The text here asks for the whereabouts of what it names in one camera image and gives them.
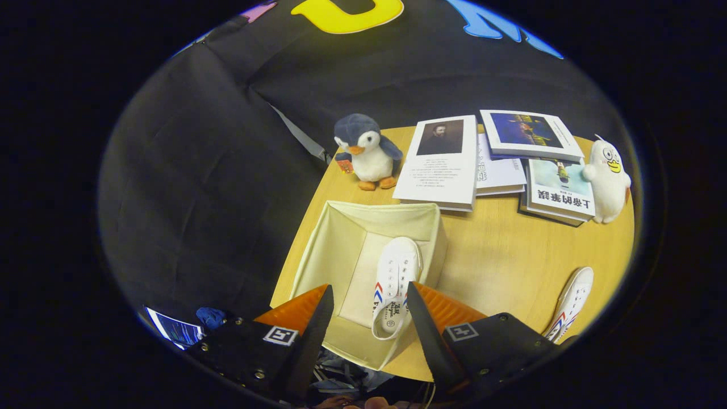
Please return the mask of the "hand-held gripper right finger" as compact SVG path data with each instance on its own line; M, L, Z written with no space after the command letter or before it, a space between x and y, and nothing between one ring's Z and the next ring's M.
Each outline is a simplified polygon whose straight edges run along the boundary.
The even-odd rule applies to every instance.
M507 312L491 316L411 281L407 304L434 385L445 398L483 400L555 360L556 344Z

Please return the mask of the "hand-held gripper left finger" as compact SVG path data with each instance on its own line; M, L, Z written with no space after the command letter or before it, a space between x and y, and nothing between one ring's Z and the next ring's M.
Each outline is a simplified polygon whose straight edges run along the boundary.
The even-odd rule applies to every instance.
M237 318L186 354L236 387L270 402L304 401L334 311L324 284L254 319Z

